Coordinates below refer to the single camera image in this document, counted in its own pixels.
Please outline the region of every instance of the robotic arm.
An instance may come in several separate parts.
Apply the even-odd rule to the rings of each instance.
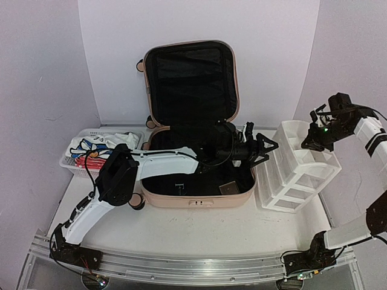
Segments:
[[[302,148],[316,151],[333,150],[333,143],[355,135],[377,167],[387,190],[387,134],[375,110],[354,105],[349,95],[338,93],[329,98],[331,112],[325,105],[313,110],[312,123]],[[357,219],[332,230],[317,233],[310,249],[284,256],[288,276],[324,269],[336,263],[336,250],[355,245],[387,231],[387,191]]]
[[[81,267],[86,262],[89,269],[98,269],[102,252],[83,248],[80,243],[86,233],[114,207],[128,202],[135,210],[144,207],[142,196],[133,193],[136,181],[174,173],[201,174],[228,160],[232,160],[236,167],[253,167],[268,160],[267,153],[278,148],[278,144],[262,134],[257,134],[254,139],[253,127],[253,123],[247,123],[240,132],[231,123],[219,122],[202,128],[171,128],[172,134],[184,140],[191,139],[189,142],[192,144],[202,144],[196,150],[188,147],[130,150],[125,144],[119,144],[101,168],[93,183],[94,190],[78,203],[70,218],[54,230],[53,246],[53,237],[50,241],[51,257]]]

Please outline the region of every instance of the white cloth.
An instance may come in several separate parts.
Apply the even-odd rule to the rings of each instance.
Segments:
[[[89,150],[94,150],[105,145],[107,148],[114,149],[118,144],[126,144],[129,149],[136,149],[139,142],[139,137],[136,134],[129,132],[128,134],[102,134],[96,136],[74,137],[70,145],[67,147],[65,155],[67,157],[76,158],[76,155],[84,155]],[[98,157],[107,159],[110,150],[98,151]]]

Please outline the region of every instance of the white backdrop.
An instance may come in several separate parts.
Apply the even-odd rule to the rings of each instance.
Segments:
[[[103,124],[149,115],[136,63],[156,46],[219,39],[236,54],[241,110],[235,124],[292,119],[307,73],[318,0],[79,0],[83,44]]]

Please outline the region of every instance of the suitcase shell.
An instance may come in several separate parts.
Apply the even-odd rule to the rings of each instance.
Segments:
[[[164,142],[163,139],[170,138],[168,131],[170,126],[175,124],[210,124],[221,119],[232,121],[238,114],[239,95],[235,57],[231,47],[224,42],[210,40],[156,47],[146,53],[143,61],[137,64],[137,69],[144,72],[151,121],[158,127],[151,134],[149,141],[143,145],[144,150],[173,149],[174,144],[169,143],[165,147],[163,143],[168,141]],[[158,143],[161,141],[161,144],[157,145],[154,141],[156,139]],[[171,194],[169,192],[161,194],[160,191],[168,188],[164,185],[173,186],[174,176],[178,180],[182,177],[179,175],[146,178],[141,181],[141,189],[145,199],[156,207],[237,207],[245,203],[254,191],[256,175],[254,169],[242,171],[233,168],[232,172],[238,176],[235,181],[239,189],[244,189],[234,195],[221,195],[220,191],[216,192],[218,183],[223,181],[221,171],[212,172],[207,177],[204,175],[188,177],[195,179],[188,180],[189,182],[199,184],[201,180],[204,184],[207,178],[205,187],[214,188],[213,192],[217,195],[206,193],[201,195],[203,194],[201,190],[197,190],[197,195],[176,195],[172,194],[174,189]],[[208,181],[211,183],[212,180],[214,185],[208,186]]]

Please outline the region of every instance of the open suitcase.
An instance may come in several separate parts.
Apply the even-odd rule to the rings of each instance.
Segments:
[[[156,47],[137,69],[144,72],[151,121],[158,127],[144,150],[190,147],[188,141],[173,138],[170,126],[232,121],[238,113],[235,58],[224,42]],[[220,187],[227,184],[236,184],[237,194],[222,195]],[[237,207],[248,200],[255,185],[254,170],[234,167],[232,161],[204,174],[155,176],[141,182],[150,204],[169,208]]]

